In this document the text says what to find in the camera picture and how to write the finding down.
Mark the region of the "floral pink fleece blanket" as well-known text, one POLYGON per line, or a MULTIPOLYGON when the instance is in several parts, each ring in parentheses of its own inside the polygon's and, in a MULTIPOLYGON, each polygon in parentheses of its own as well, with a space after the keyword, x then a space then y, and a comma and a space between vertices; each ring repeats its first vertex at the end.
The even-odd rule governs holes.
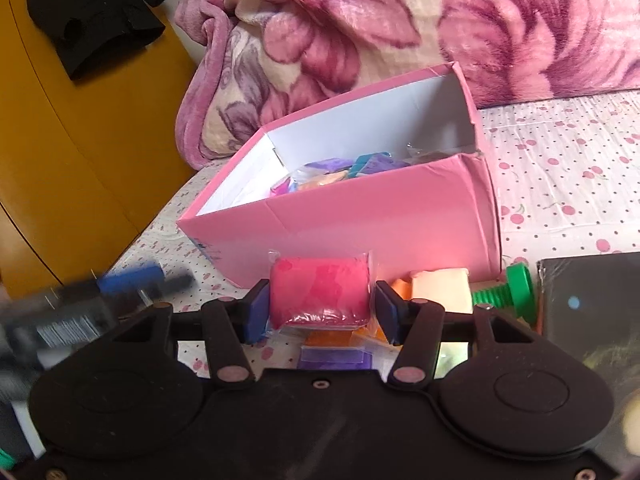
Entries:
POLYGON ((176 144, 193 168, 332 96, 456 62, 478 107, 639 84, 639 0, 180 0, 204 48, 176 144))

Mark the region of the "clay bags inside box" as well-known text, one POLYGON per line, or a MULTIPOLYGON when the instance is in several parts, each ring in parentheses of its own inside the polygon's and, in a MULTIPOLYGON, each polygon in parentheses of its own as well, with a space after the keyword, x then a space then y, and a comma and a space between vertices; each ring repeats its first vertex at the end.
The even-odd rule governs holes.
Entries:
POLYGON ((394 157, 389 152, 363 154, 355 159, 333 157, 318 160, 318 162, 308 162, 275 183, 269 190, 269 196, 313 190, 345 180, 406 168, 410 165, 411 162, 408 160, 394 157))

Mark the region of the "dark orange clay bag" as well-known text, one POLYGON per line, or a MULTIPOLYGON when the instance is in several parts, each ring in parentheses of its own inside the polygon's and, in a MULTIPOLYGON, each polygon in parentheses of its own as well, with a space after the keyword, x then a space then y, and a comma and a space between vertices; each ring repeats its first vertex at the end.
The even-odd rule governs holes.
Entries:
POLYGON ((357 347, 369 336, 365 328, 358 330, 312 330, 305 339, 307 347, 343 348, 357 347))

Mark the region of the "pink box lid with portrait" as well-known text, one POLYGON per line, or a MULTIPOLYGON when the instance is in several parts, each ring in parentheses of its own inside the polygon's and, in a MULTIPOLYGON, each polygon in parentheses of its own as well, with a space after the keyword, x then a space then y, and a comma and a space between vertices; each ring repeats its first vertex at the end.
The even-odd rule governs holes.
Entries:
POLYGON ((544 336, 608 384, 614 413, 596 453, 619 471, 639 465, 639 255, 537 263, 544 336))

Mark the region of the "pink open cardboard box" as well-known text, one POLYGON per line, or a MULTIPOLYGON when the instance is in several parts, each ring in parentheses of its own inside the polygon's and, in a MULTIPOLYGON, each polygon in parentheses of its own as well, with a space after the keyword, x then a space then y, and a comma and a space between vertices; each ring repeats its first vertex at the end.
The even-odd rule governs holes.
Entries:
POLYGON ((461 67, 388 78, 260 128, 178 220, 230 282, 250 287, 274 256, 368 255, 391 281, 413 271, 501 270, 494 155, 461 67), (425 164, 274 196, 274 184, 318 160, 386 152, 425 164))

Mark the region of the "peach clay bag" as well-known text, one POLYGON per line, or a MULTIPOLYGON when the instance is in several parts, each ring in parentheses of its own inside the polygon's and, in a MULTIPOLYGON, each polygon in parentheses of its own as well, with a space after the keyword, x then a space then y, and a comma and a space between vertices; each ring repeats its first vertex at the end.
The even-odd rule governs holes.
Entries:
POLYGON ((472 313, 469 271, 465 268, 421 271, 411 278, 412 298, 440 304, 447 312, 472 313))

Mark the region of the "green plastic toy bolt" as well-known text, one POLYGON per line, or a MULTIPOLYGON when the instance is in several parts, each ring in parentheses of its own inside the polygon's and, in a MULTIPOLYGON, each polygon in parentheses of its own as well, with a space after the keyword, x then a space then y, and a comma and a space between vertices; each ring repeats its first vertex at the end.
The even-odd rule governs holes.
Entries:
POLYGON ((533 324, 537 321, 534 283, 524 263, 506 268, 506 281, 472 293, 473 304, 490 304, 497 309, 512 308, 518 318, 533 324))

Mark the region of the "pink clay bag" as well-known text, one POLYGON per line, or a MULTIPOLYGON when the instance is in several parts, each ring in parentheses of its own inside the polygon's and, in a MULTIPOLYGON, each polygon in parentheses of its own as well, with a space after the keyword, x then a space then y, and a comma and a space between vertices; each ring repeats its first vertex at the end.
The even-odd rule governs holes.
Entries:
POLYGON ((273 328, 356 330, 369 323, 370 259, 280 257, 269 275, 273 328))

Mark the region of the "black hanging garment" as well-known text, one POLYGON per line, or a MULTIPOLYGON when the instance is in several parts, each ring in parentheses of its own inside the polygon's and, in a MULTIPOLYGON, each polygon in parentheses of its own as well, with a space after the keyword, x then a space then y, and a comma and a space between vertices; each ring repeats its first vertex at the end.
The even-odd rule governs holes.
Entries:
POLYGON ((78 80, 163 35, 153 10, 165 0, 26 0, 68 78, 78 80))

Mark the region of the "yellow wooden wardrobe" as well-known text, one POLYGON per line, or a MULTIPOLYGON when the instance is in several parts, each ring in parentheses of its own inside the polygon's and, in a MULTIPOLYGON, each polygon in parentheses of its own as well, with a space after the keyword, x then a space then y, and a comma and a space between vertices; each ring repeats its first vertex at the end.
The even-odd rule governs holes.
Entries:
POLYGON ((1 0, 1 278, 12 297, 108 270, 192 177, 174 137, 195 65, 172 29, 72 81, 1 0))

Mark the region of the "purple clay bag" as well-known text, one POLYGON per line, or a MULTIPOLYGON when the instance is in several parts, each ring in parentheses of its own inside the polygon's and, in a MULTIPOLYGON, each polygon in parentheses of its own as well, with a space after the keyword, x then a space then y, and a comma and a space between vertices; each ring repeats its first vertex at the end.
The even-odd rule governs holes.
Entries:
POLYGON ((372 354, 358 347, 303 347, 299 370, 370 370, 372 354))

